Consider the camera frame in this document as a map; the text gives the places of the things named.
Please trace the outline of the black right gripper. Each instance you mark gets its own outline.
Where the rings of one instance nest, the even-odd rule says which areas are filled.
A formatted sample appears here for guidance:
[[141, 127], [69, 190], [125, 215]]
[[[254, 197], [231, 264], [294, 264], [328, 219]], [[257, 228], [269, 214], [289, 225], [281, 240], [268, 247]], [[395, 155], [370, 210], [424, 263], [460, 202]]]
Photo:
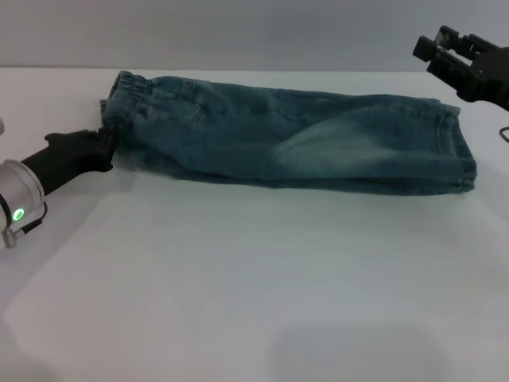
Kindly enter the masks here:
[[[468, 58], [467, 65], [450, 51]], [[420, 36], [413, 55], [427, 71], [457, 91], [462, 100], [486, 101], [509, 111], [509, 47], [499, 47], [476, 35], [461, 36], [443, 25], [434, 40]]]

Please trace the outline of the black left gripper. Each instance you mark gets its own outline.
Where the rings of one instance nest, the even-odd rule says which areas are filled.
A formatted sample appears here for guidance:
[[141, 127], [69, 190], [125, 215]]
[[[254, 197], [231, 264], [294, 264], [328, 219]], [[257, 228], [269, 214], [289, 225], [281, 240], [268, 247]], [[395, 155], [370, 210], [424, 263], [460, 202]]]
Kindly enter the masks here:
[[107, 172], [118, 142], [116, 127], [45, 136], [48, 145], [21, 162], [41, 183], [44, 195], [88, 172]]

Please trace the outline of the blue denim shorts with cartoon print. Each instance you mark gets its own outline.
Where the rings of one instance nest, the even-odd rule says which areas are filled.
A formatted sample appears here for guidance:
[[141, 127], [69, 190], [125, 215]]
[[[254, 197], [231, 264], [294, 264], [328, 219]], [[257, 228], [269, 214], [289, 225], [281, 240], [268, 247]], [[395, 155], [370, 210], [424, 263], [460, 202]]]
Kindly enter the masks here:
[[189, 181], [462, 194], [477, 168], [460, 111], [436, 99], [253, 88], [120, 72], [101, 103], [123, 159]]

